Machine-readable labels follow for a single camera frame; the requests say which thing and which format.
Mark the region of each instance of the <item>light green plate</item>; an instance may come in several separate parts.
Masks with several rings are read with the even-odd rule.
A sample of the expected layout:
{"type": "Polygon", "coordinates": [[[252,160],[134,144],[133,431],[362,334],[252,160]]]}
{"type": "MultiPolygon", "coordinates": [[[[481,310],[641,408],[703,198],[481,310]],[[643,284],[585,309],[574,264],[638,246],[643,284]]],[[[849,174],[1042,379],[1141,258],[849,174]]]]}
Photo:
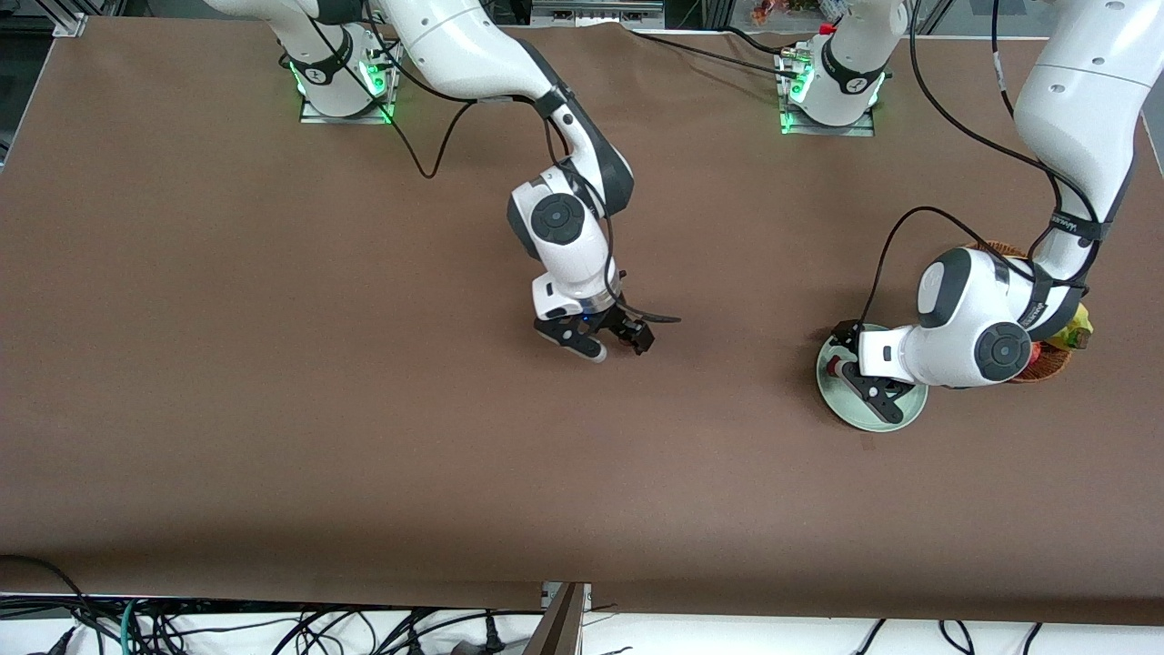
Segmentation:
{"type": "MultiPolygon", "coordinates": [[[[881,332],[885,330],[885,327],[866,322],[865,329],[881,332]]],[[[839,355],[844,362],[857,362],[853,354],[844,347],[832,346],[832,337],[829,337],[821,347],[821,355],[816,357],[816,386],[821,390],[821,397],[829,410],[842,421],[866,433],[892,433],[909,426],[922,414],[925,399],[930,394],[930,389],[925,385],[918,385],[897,399],[897,407],[906,417],[901,423],[886,423],[878,419],[878,415],[873,414],[873,411],[865,405],[860,397],[846,387],[840,378],[833,378],[825,371],[825,366],[835,355],[839,355]]]]}

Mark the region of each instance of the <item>power cord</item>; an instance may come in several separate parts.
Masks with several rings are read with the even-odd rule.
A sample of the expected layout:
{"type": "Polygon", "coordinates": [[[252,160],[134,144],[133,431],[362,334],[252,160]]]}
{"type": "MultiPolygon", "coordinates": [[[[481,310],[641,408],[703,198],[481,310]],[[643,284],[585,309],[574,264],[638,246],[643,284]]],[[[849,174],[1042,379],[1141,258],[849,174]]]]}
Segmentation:
{"type": "Polygon", "coordinates": [[[945,621],[938,621],[938,629],[942,631],[943,639],[945,639],[946,643],[954,647],[963,655],[974,655],[974,640],[970,639],[970,631],[966,629],[966,624],[961,621],[954,621],[954,622],[958,624],[958,628],[961,631],[961,635],[966,638],[966,646],[963,647],[960,643],[954,641],[952,636],[950,636],[950,633],[946,632],[945,628],[946,624],[945,621]]]}
{"type": "Polygon", "coordinates": [[[873,640],[876,639],[876,633],[881,632],[881,627],[885,626],[887,619],[878,619],[870,633],[865,636],[865,643],[858,648],[853,655],[866,655],[870,652],[870,647],[873,646],[873,640]]]}
{"type": "Polygon", "coordinates": [[[796,45],[796,43],[799,43],[799,41],[793,41],[788,45],[781,45],[780,48],[772,48],[771,45],[765,45],[764,43],[760,43],[759,41],[753,38],[751,34],[744,31],[743,29],[739,29],[738,27],[725,24],[724,27],[719,28],[719,31],[734,34],[736,36],[743,38],[744,42],[751,45],[752,48],[755,48],[761,52],[767,52],[768,55],[779,55],[781,50],[783,50],[785,48],[793,48],[796,45]]]}
{"type": "Polygon", "coordinates": [[[1038,635],[1038,631],[1043,629],[1043,624],[1035,624],[1031,626],[1030,632],[1027,633],[1027,639],[1022,642],[1022,655],[1030,655],[1030,645],[1035,641],[1038,635]]]}
{"type": "Polygon", "coordinates": [[[719,59],[721,62],[728,62],[730,64],[736,64],[738,66],[744,66],[746,69],[753,69],[753,70],[758,70],[758,71],[764,71],[764,72],[766,72],[768,74],[774,74],[776,77],[787,77],[789,79],[796,77],[796,73],[793,72],[793,71],[776,70],[776,69],[774,69],[772,66],[761,66],[759,64],[753,64],[751,62],[745,62],[743,59],[737,59],[734,57],[728,57],[728,56],[724,56],[724,55],[719,55],[717,52],[709,52],[707,50],[701,50],[698,48],[693,48],[693,47],[687,45],[684,43],[675,43],[674,41],[667,41],[666,38],[659,38],[658,36],[654,36],[654,35],[651,35],[651,34],[644,34],[641,31],[631,31],[631,34],[633,34],[634,36],[638,36],[639,38],[646,38],[647,41],[654,41],[655,43],[661,43],[663,45],[669,45],[672,48],[677,48],[680,50],[687,50],[688,52],[695,52],[696,55],[703,55],[704,57],[711,57],[712,59],[719,59]]]}
{"type": "Polygon", "coordinates": [[[922,76],[921,67],[917,64],[917,21],[916,21],[916,15],[915,14],[916,14],[916,10],[917,10],[917,6],[920,3],[921,3],[921,0],[915,0],[914,5],[910,8],[910,16],[909,16],[909,62],[910,62],[910,65],[914,69],[914,78],[917,79],[917,86],[922,90],[922,94],[925,95],[925,99],[930,102],[930,105],[932,105],[934,108],[937,109],[937,112],[939,114],[942,114],[942,118],[944,118],[950,124],[954,126],[959,131],[961,131],[966,136],[970,136],[974,141],[978,141],[979,143],[981,143],[981,144],[984,144],[984,145],[986,145],[988,148],[992,148],[992,149],[994,149],[994,150],[996,150],[999,152],[1002,152],[1003,155],[1007,155],[1009,157],[1014,157],[1014,158],[1016,158],[1016,159],[1018,159],[1018,161],[1021,161],[1021,162],[1023,162],[1023,163],[1025,163],[1025,164],[1028,164],[1030,166],[1037,168],[1038,170],[1042,170],[1043,172],[1045,172],[1046,175],[1053,177],[1055,179],[1058,179],[1064,186],[1066,186],[1067,188],[1071,188],[1077,195],[1079,195],[1079,199],[1084,202],[1084,206],[1087,208],[1087,213],[1090,214],[1091,219],[1098,222],[1099,221],[1099,216],[1095,213],[1095,207],[1092,205],[1091,199],[1087,198],[1087,194],[1083,192],[1083,188],[1080,188],[1078,184],[1076,184],[1074,181],[1072,181],[1072,180],[1063,177],[1055,169],[1048,166],[1046,164],[1044,164],[1043,162],[1038,161],[1037,158],[1029,157],[1027,155],[1023,155],[1022,152],[1017,152],[1015,150],[1012,150],[1010,148],[1007,148],[1006,145],[1001,145],[999,143],[995,143],[994,141],[992,141],[992,140],[989,140],[989,138],[987,138],[987,137],[978,134],[973,129],[966,127],[958,119],[956,119],[953,115],[951,115],[950,112],[947,112],[946,108],[942,106],[942,102],[939,102],[938,99],[934,97],[934,93],[930,91],[929,85],[925,84],[925,78],[922,76]]]}

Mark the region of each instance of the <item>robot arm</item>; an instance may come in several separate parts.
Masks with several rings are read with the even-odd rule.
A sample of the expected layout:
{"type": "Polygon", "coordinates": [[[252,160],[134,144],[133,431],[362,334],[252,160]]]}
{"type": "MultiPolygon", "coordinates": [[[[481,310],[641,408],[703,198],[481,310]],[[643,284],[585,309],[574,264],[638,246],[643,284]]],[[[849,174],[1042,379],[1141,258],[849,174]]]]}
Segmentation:
{"type": "Polygon", "coordinates": [[[609,329],[639,355],[650,327],[619,305],[620,279],[598,219],[626,207],[634,177],[538,50],[501,31],[478,0],[376,0],[420,72],[457,98],[519,97],[553,121],[570,154],[510,195],[510,226],[546,266],[532,284],[538,333],[591,362],[609,329]]]}
{"type": "MultiPolygon", "coordinates": [[[[265,20],[291,56],[301,92],[320,112],[355,115],[383,94],[383,80],[376,84],[367,71],[383,70],[390,59],[356,22],[364,0],[206,1],[228,14],[265,20]]],[[[525,99],[568,141],[569,156],[521,184],[509,201],[510,226],[526,252],[546,266],[532,284],[538,333],[596,363],[606,356],[595,339],[599,330],[610,330],[636,354],[646,353],[654,336],[641,318],[624,309],[618,266],[598,225],[626,207],[634,177],[569,86],[532,45],[501,31],[480,0],[370,2],[388,16],[434,88],[463,99],[525,99]]]]}
{"type": "Polygon", "coordinates": [[[204,1],[223,14],[267,22],[290,57],[299,92],[325,115],[362,114],[388,92],[379,72],[388,62],[376,54],[372,35],[355,22],[359,0],[204,1]],[[343,72],[345,66],[355,76],[343,72]]]}
{"type": "Polygon", "coordinates": [[[1003,383],[1025,368],[1032,341],[1051,337],[1074,315],[1130,177],[1141,106],[1164,69],[1164,0],[1063,5],[1015,122],[1028,147],[1083,191],[1094,219],[1087,201],[1060,185],[1063,201],[1032,261],[1008,257],[1034,280],[985,251],[943,254],[922,275],[918,323],[860,333],[860,376],[846,377],[858,393],[871,378],[949,387],[1003,383]]]}
{"type": "Polygon", "coordinates": [[[833,34],[809,40],[811,70],[790,100],[822,124],[856,122],[873,104],[908,26],[906,0],[853,0],[833,34]]]}

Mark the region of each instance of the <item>brown tablecloth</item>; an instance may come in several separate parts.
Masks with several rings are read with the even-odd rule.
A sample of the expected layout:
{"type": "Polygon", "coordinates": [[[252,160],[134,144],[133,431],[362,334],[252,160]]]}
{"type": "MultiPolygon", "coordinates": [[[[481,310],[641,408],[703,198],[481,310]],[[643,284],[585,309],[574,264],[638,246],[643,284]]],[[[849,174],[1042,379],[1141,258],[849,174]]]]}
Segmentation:
{"type": "MultiPolygon", "coordinates": [[[[876,136],[826,138],[780,134],[764,73],[615,26],[521,35],[634,169],[626,292],[683,315],[645,357],[595,366],[532,330],[541,268],[504,218],[547,165],[528,107],[474,107],[426,181],[386,127],[299,124],[261,23],[57,41],[0,175],[0,550],[111,593],[530,606],[584,579],[626,611],[1164,620],[1143,134],[1091,349],[1044,385],[935,390],[868,436],[812,363],[889,226],[937,204],[1025,244],[1043,176],[943,122],[904,47],[876,136]]],[[[1012,86],[1039,45],[1005,44],[1012,86]]],[[[987,43],[920,54],[954,113],[1022,147],[987,43]]],[[[455,109],[405,84],[426,162],[455,109]]],[[[911,220],[885,323],[966,241],[911,220]]]]}

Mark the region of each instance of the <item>black cable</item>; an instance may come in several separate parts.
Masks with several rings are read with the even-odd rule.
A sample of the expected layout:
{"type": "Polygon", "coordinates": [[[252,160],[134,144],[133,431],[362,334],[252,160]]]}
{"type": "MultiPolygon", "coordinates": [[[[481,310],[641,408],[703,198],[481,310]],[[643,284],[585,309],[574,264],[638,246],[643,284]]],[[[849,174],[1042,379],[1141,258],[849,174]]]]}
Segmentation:
{"type": "Polygon", "coordinates": [[[376,646],[379,645],[379,638],[376,636],[376,626],[371,625],[371,621],[368,620],[368,617],[364,615],[363,612],[360,612],[356,615],[360,617],[360,620],[363,621],[365,626],[368,626],[368,632],[371,633],[371,648],[368,649],[368,653],[375,653],[376,646]]]}
{"type": "Polygon", "coordinates": [[[870,633],[865,635],[865,643],[861,645],[853,655],[866,655],[870,652],[870,647],[873,646],[873,640],[876,639],[876,633],[881,632],[881,626],[885,625],[887,619],[878,619],[870,633]]]}
{"type": "MultiPolygon", "coordinates": [[[[340,614],[340,617],[339,617],[338,619],[335,619],[335,620],[333,620],[333,621],[332,621],[331,624],[327,624],[326,626],[324,626],[324,627],[322,627],[322,629],[320,629],[320,631],[319,631],[318,633],[311,633],[311,632],[308,631],[308,633],[313,635],[313,639],[314,639],[314,641],[312,641],[312,642],[308,642],[308,643],[307,643],[306,648],[304,649],[304,653],[307,653],[307,652],[310,652],[310,650],[311,650],[311,648],[312,648],[312,646],[314,646],[315,643],[319,643],[319,640],[320,640],[321,638],[324,638],[324,636],[325,636],[325,635],[326,635],[326,634],[327,634],[327,633],[328,633],[328,632],[329,632],[329,631],[331,631],[331,629],[332,629],[333,627],[335,627],[336,625],[339,625],[339,624],[340,624],[340,622],[342,622],[343,620],[346,620],[346,619],[350,618],[350,617],[352,617],[353,614],[359,614],[359,613],[360,613],[360,612],[359,612],[359,611],[355,611],[355,610],[352,610],[352,611],[348,611],[348,612],[345,612],[343,614],[340,614]]],[[[327,652],[327,648],[326,648],[326,647],[324,647],[322,645],[320,645],[320,647],[321,647],[321,648],[324,648],[324,652],[325,652],[325,653],[327,652]]]]}
{"type": "Polygon", "coordinates": [[[427,628],[417,632],[417,634],[416,634],[414,638],[410,636],[407,640],[405,640],[405,641],[403,641],[403,642],[393,646],[391,649],[389,649],[386,652],[385,655],[396,655],[400,650],[407,648],[413,641],[419,641],[420,638],[425,636],[426,634],[428,634],[428,633],[431,633],[433,631],[439,631],[441,628],[446,628],[448,626],[456,625],[456,624],[463,624],[464,621],[474,621],[476,619],[484,619],[488,614],[492,614],[494,617],[540,615],[540,614],[544,614],[544,612],[526,612],[526,611],[521,611],[521,610],[499,610],[499,611],[491,611],[491,612],[485,612],[485,613],[480,613],[480,614],[467,614],[464,617],[457,617],[455,619],[449,619],[447,621],[441,621],[441,622],[439,622],[436,625],[428,626],[427,628]]]}
{"type": "Polygon", "coordinates": [[[958,624],[958,628],[961,629],[961,635],[966,638],[966,646],[963,647],[960,643],[950,636],[950,633],[945,629],[945,621],[938,621],[938,629],[942,631],[942,636],[946,640],[946,643],[954,647],[963,655],[974,655],[974,640],[970,639],[970,631],[966,629],[966,624],[961,621],[954,621],[958,624]]]}
{"type": "Polygon", "coordinates": [[[396,627],[388,633],[388,636],[384,638],[384,641],[379,643],[379,647],[377,647],[371,653],[371,655],[383,655],[384,653],[386,653],[392,642],[396,641],[398,636],[407,632],[410,626],[414,626],[418,621],[421,621],[431,617],[435,612],[436,612],[435,610],[426,607],[416,608],[412,612],[410,612],[409,615],[404,618],[404,620],[397,624],[396,627]]]}
{"type": "Polygon", "coordinates": [[[1035,641],[1038,635],[1038,631],[1043,629],[1043,624],[1035,624],[1030,627],[1030,632],[1027,633],[1027,639],[1022,642],[1022,655],[1030,655],[1030,643],[1035,641]]]}
{"type": "Polygon", "coordinates": [[[87,612],[90,617],[93,617],[95,619],[97,612],[94,612],[93,606],[90,605],[88,598],[86,598],[85,593],[80,591],[80,588],[77,586],[77,583],[72,582],[72,578],[66,576],[65,572],[58,569],[56,564],[47,562],[38,557],[29,557],[28,555],[15,555],[15,554],[0,555],[0,562],[5,560],[9,562],[20,562],[22,564],[40,567],[41,569],[48,570],[54,576],[59,578],[61,582],[65,583],[65,586],[68,586],[69,590],[73,592],[73,596],[77,597],[77,600],[80,601],[80,605],[81,607],[85,608],[85,612],[87,612]]]}
{"type": "Polygon", "coordinates": [[[764,72],[766,72],[768,74],[774,74],[776,77],[787,77],[789,79],[796,77],[796,73],[793,72],[793,71],[776,70],[776,69],[774,69],[772,66],[761,66],[759,64],[753,64],[751,62],[745,62],[743,59],[736,59],[733,57],[726,57],[724,55],[719,55],[719,54],[716,54],[716,52],[709,52],[707,50],[700,50],[698,48],[691,48],[690,45],[686,45],[683,43],[675,43],[674,41],[667,41],[666,38],[659,38],[658,36],[653,36],[653,35],[650,35],[650,34],[644,34],[641,31],[631,31],[631,34],[633,34],[634,36],[638,36],[639,38],[646,38],[647,41],[654,41],[655,43],[662,43],[663,45],[670,45],[672,48],[679,48],[680,50],[687,50],[688,52],[695,52],[696,55],[703,55],[704,57],[711,57],[712,59],[719,59],[722,62],[728,62],[728,63],[740,65],[740,66],[744,66],[744,67],[747,67],[747,69],[764,71],[764,72]]]}
{"type": "Polygon", "coordinates": [[[296,622],[294,627],[291,628],[290,631],[288,631],[288,633],[285,635],[283,635],[283,639],[281,639],[277,645],[275,645],[275,649],[271,650],[271,655],[279,655],[279,653],[286,647],[288,643],[290,643],[291,641],[298,639],[298,636],[300,636],[303,634],[304,628],[306,628],[307,626],[310,626],[314,621],[318,621],[321,617],[324,617],[326,614],[328,614],[327,611],[314,612],[310,617],[305,617],[303,619],[299,619],[296,622]]]}
{"type": "Polygon", "coordinates": [[[1010,94],[1007,93],[1007,83],[1002,77],[1002,59],[999,56],[999,2],[994,0],[991,9],[991,54],[994,55],[994,74],[999,78],[999,94],[1002,95],[1002,104],[1007,106],[1010,118],[1015,115],[1015,107],[1010,104],[1010,94]]]}
{"type": "MultiPolygon", "coordinates": [[[[340,58],[340,55],[335,50],[335,47],[332,45],[332,42],[327,40],[326,35],[324,35],[324,30],[321,30],[319,28],[319,23],[317,23],[310,16],[308,16],[308,21],[311,21],[311,26],[312,26],[312,28],[314,28],[315,34],[318,34],[319,37],[324,41],[324,43],[327,45],[327,49],[332,51],[332,55],[334,57],[336,57],[336,58],[340,58]]],[[[363,85],[363,81],[360,80],[360,78],[356,76],[355,72],[352,71],[352,69],[349,69],[348,66],[343,66],[343,70],[347,71],[347,73],[349,76],[352,76],[352,79],[354,79],[356,81],[356,84],[359,84],[360,87],[364,90],[365,93],[368,93],[368,98],[370,98],[371,101],[372,101],[372,104],[376,105],[376,108],[378,108],[381,111],[381,113],[384,114],[384,119],[388,121],[389,124],[392,126],[392,129],[396,130],[397,136],[399,136],[400,141],[404,143],[405,149],[407,149],[409,156],[412,157],[412,163],[414,163],[417,165],[417,171],[420,172],[420,176],[424,177],[425,179],[432,179],[433,177],[436,177],[436,173],[440,171],[441,161],[443,161],[443,158],[445,158],[445,150],[446,150],[446,148],[448,148],[448,141],[453,136],[453,129],[456,128],[456,123],[461,120],[461,116],[464,115],[464,112],[469,111],[469,107],[471,107],[473,105],[476,104],[476,100],[466,101],[464,105],[453,116],[453,120],[449,121],[448,128],[445,130],[445,137],[441,138],[440,149],[436,151],[436,161],[433,162],[433,169],[432,169],[431,172],[428,172],[428,171],[425,171],[424,164],[420,163],[420,157],[417,155],[416,148],[412,147],[412,142],[409,141],[409,136],[406,134],[404,134],[404,130],[400,128],[399,121],[397,121],[396,118],[389,113],[389,109],[384,105],[384,102],[381,101],[379,98],[376,98],[375,95],[372,95],[372,93],[370,91],[368,91],[368,88],[363,85]]],[[[404,72],[403,67],[400,67],[399,70],[402,72],[404,72]]],[[[421,86],[424,86],[426,90],[431,91],[432,93],[435,93],[438,95],[448,98],[447,95],[443,95],[443,94],[441,94],[441,93],[439,93],[439,92],[436,92],[434,90],[430,90],[425,85],[421,85],[421,86]]]]}
{"type": "Polygon", "coordinates": [[[765,45],[764,43],[760,43],[759,41],[757,41],[755,38],[753,38],[751,34],[744,31],[743,29],[739,29],[738,27],[732,27],[730,24],[726,24],[726,26],[719,28],[719,31],[726,31],[729,34],[734,34],[736,36],[743,38],[744,42],[746,42],[752,48],[755,48],[757,50],[759,50],[761,52],[767,52],[768,55],[779,55],[781,52],[781,50],[783,50],[785,48],[793,48],[793,47],[796,45],[796,43],[799,43],[797,41],[793,41],[788,45],[781,45],[779,48],[773,48],[771,45],[765,45]]]}
{"type": "Polygon", "coordinates": [[[1046,164],[1044,164],[1043,162],[1038,161],[1037,158],[1028,157],[1027,155],[1023,155],[1022,152],[1017,152],[1015,150],[1012,150],[1010,148],[1007,148],[1006,145],[1001,145],[999,143],[995,143],[994,141],[991,141],[989,138],[987,138],[987,137],[978,134],[973,129],[970,129],[968,127],[966,127],[965,124],[963,124],[958,119],[953,118],[953,115],[951,115],[950,112],[947,112],[946,108],[942,106],[942,102],[939,102],[938,99],[934,97],[934,93],[930,92],[930,87],[925,84],[925,78],[922,77],[921,67],[917,64],[917,23],[915,21],[915,13],[916,13],[916,9],[917,9],[917,5],[920,2],[921,2],[921,0],[916,0],[915,3],[910,7],[910,15],[909,15],[909,62],[910,62],[910,64],[911,64],[911,66],[914,69],[914,78],[917,79],[917,86],[922,90],[922,94],[925,95],[925,99],[929,100],[930,105],[932,105],[934,108],[937,109],[937,112],[939,114],[942,114],[942,118],[944,118],[950,124],[952,124],[956,128],[958,128],[958,130],[961,131],[963,134],[965,134],[966,136],[970,136],[974,141],[978,141],[979,143],[981,143],[981,144],[984,144],[984,145],[993,149],[993,150],[1002,152],[1003,155],[1014,157],[1014,158],[1016,158],[1016,159],[1018,159],[1018,161],[1021,161],[1021,162],[1023,162],[1023,163],[1025,163],[1028,165],[1037,168],[1038,170],[1042,170],[1043,172],[1048,173],[1049,176],[1052,176],[1055,179],[1058,179],[1064,186],[1071,188],[1077,195],[1079,195],[1079,199],[1080,199],[1080,201],[1083,201],[1084,206],[1087,208],[1087,213],[1090,214],[1091,219],[1094,220],[1094,221],[1096,221],[1096,222],[1099,222],[1099,216],[1095,213],[1095,207],[1092,205],[1091,199],[1087,197],[1086,193],[1083,192],[1083,188],[1080,188],[1078,184],[1076,184],[1074,181],[1072,181],[1072,180],[1067,179],[1066,177],[1059,175],[1055,169],[1048,166],[1046,164]]]}
{"type": "Polygon", "coordinates": [[[615,298],[615,304],[622,307],[623,311],[629,313],[638,314],[639,318],[646,320],[647,322],[680,322],[682,318],[677,315],[667,315],[665,313],[652,313],[650,311],[643,311],[630,304],[620,297],[620,293],[616,293],[613,286],[610,284],[610,264],[615,261],[615,223],[610,220],[610,212],[606,211],[606,202],[602,199],[602,193],[595,188],[594,184],[587,179],[584,175],[579,175],[574,172],[569,166],[562,165],[562,162],[554,157],[554,142],[549,137],[549,128],[546,128],[546,147],[549,149],[549,161],[562,171],[563,175],[573,179],[575,183],[581,181],[582,186],[585,186],[594,198],[594,201],[598,204],[602,216],[595,216],[595,220],[599,218],[606,221],[606,261],[602,265],[602,282],[606,286],[606,292],[610,297],[615,298]]]}

